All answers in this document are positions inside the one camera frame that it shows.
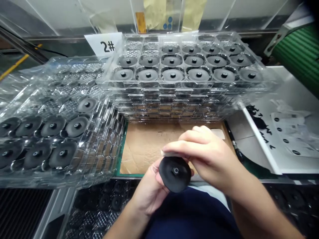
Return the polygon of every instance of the blister tray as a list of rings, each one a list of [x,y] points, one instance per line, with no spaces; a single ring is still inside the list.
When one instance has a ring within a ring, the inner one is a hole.
[[[236,33],[125,36],[97,84],[131,122],[223,120],[280,82]]]
[[[104,64],[53,58],[3,108],[2,186],[89,187],[112,176],[126,122],[96,85]]]

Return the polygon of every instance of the green edge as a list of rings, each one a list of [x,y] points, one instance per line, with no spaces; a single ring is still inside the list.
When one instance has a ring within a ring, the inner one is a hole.
[[[124,129],[125,133],[124,133],[124,137],[123,137],[121,151],[120,151],[119,158],[118,158],[117,164],[116,164],[115,176],[116,177],[124,177],[124,178],[142,178],[144,176],[144,174],[121,174],[120,173],[122,155],[123,155],[124,145],[125,145],[125,141],[126,141],[126,133],[127,133],[128,125],[129,125],[129,123],[126,122],[125,129]]]

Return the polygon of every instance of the yellow bar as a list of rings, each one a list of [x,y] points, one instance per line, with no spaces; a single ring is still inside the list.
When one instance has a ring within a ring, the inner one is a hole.
[[[17,68],[22,62],[24,62],[29,55],[24,55],[20,60],[18,60],[13,66],[11,66],[8,70],[6,70],[1,76],[0,76],[0,81],[5,78],[7,75],[9,75],[15,68]]]

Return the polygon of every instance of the black cable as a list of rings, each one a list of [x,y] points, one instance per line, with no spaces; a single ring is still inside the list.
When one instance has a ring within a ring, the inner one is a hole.
[[[34,45],[30,42],[27,42],[26,40],[24,40],[23,38],[19,37],[18,35],[14,34],[13,32],[5,29],[3,26],[0,26],[0,28],[2,28],[3,30],[5,30],[6,32],[10,33],[11,35],[15,36],[16,38],[20,39],[21,41],[23,41],[24,43],[26,43],[27,45],[31,46],[31,47],[35,47],[37,48],[38,50],[42,50],[42,51],[47,51],[47,52],[50,52],[50,53],[54,53],[54,54],[58,54],[58,55],[61,55],[61,56],[65,56],[65,57],[68,57],[62,53],[59,53],[59,52],[56,52],[56,51],[52,51],[52,50],[48,50],[48,49],[45,49],[45,48],[40,48],[38,47],[37,45]]]

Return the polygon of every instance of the white paper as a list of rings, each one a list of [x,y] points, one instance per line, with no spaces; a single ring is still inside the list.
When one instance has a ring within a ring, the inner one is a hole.
[[[85,35],[85,39],[98,57],[111,57],[117,44],[122,40],[122,33],[104,33]]]

